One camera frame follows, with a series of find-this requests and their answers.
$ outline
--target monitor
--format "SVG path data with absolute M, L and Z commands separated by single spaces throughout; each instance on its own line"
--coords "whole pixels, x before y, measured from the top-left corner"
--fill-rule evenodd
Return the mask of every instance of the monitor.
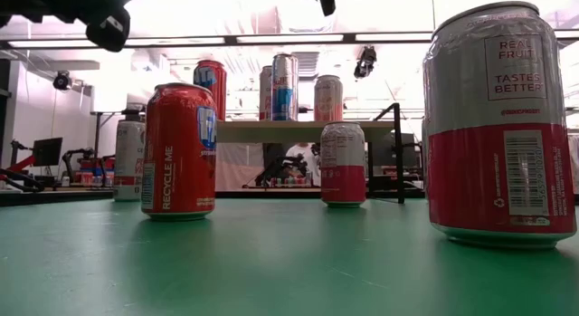
M 414 143 L 413 134 L 402 134 L 402 144 Z M 372 158 L 375 166 L 395 166 L 396 154 L 394 131 L 385 134 L 380 140 L 372 142 Z M 418 167 L 418 155 L 415 147 L 404 148 L 403 166 Z
M 35 140 L 33 146 L 34 166 L 58 166 L 61 163 L 62 138 Z

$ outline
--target white wall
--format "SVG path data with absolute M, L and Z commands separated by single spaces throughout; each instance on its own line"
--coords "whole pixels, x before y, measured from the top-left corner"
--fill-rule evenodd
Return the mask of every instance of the white wall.
M 91 98 L 77 91 L 57 91 L 52 81 L 28 72 L 22 62 L 12 62 L 10 91 L 13 97 L 7 110 L 5 142 L 17 139 L 23 145 L 31 147 L 37 139 L 62 137 L 62 151 L 86 148 L 94 143 L 94 119 L 90 115 Z M 2 166 L 10 164 L 11 149 L 3 152 Z M 29 151 L 20 151 L 18 160 L 30 155 Z M 58 167 L 53 167 L 56 174 Z M 34 174 L 40 174 L 39 168 L 32 168 Z

